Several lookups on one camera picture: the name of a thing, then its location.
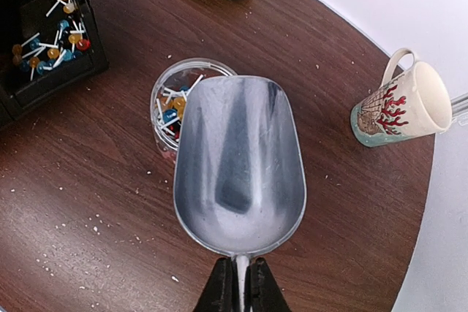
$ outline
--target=clear glass bowl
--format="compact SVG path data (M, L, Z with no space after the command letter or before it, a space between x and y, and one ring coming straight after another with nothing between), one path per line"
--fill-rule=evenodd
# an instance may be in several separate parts
M209 58L189 58L187 60L179 61L166 69L154 84L153 91L151 92L150 114L151 123L153 124L153 133L156 144L165 159L176 162L178 150L178 130L181 126L181 120L169 126L170 132L163 126L159 116L159 108L157 106L157 99L159 99L162 106L162 112L171 109L171 101L176 97L170 91L181 92L185 90L189 92L193 84L198 78L203 75L202 79L218 76L233 76L237 75L235 71L228 66Z

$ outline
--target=silver scoop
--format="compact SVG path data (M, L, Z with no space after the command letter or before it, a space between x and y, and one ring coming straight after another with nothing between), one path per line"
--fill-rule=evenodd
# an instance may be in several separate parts
M202 246L246 269L298 228L306 183L286 94L261 77L202 80L189 94L175 166L178 220Z

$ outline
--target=bowl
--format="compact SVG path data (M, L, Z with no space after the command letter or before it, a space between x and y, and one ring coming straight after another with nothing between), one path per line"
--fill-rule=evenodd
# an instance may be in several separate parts
M165 159L176 162L184 99L194 84L206 78L234 75L237 75L235 71L221 62L209 58L189 58L172 65L159 76L151 92L150 114L154 139ZM169 125L167 122L170 121L164 116L168 110L175 110L172 113L177 120Z

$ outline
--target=wooden table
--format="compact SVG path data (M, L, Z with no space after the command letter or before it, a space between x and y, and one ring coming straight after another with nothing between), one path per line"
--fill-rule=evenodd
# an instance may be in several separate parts
M148 111L158 75L201 56L274 79L290 98L308 206L266 258L292 310L390 311L434 139L376 149L354 139L350 109L379 85L387 56L316 0L92 4L110 70L0 133L0 305L194 308L217 256L178 224L173 165L156 149Z

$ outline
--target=mug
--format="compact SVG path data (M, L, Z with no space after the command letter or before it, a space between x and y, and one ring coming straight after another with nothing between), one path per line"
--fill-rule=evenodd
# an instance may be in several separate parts
M413 65L392 78L407 54L413 56ZM351 111L352 131L368 147L445 132L451 121L450 97L442 78L407 48L392 55L379 90Z

